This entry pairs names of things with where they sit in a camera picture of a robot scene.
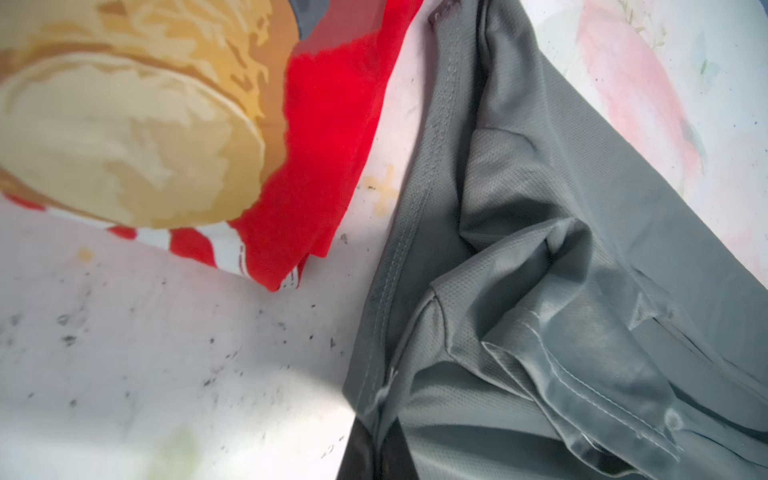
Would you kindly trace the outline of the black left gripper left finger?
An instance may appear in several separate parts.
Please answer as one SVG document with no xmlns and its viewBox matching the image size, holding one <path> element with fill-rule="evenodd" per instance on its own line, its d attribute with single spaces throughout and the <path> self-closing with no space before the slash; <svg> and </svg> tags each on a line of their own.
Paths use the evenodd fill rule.
<svg viewBox="0 0 768 480">
<path fill-rule="evenodd" d="M 355 419 L 336 479 L 375 480 L 377 475 L 372 437 L 365 425 Z"/>
</svg>

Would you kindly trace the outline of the grey t shirt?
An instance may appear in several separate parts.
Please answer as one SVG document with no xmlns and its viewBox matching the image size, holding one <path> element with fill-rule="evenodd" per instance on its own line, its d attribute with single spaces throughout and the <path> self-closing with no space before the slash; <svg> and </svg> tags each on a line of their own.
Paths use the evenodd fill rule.
<svg viewBox="0 0 768 480">
<path fill-rule="evenodd" d="M 763 479 L 767 292 L 541 53 L 444 1 L 344 394 L 419 479 Z"/>
</svg>

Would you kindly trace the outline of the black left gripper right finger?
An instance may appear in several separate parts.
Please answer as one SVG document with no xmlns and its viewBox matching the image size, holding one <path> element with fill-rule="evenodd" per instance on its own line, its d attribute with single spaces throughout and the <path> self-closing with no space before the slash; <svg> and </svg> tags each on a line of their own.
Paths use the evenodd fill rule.
<svg viewBox="0 0 768 480">
<path fill-rule="evenodd" d="M 382 480 L 418 480 L 410 448 L 398 420 L 385 436 L 379 452 L 379 478 Z"/>
</svg>

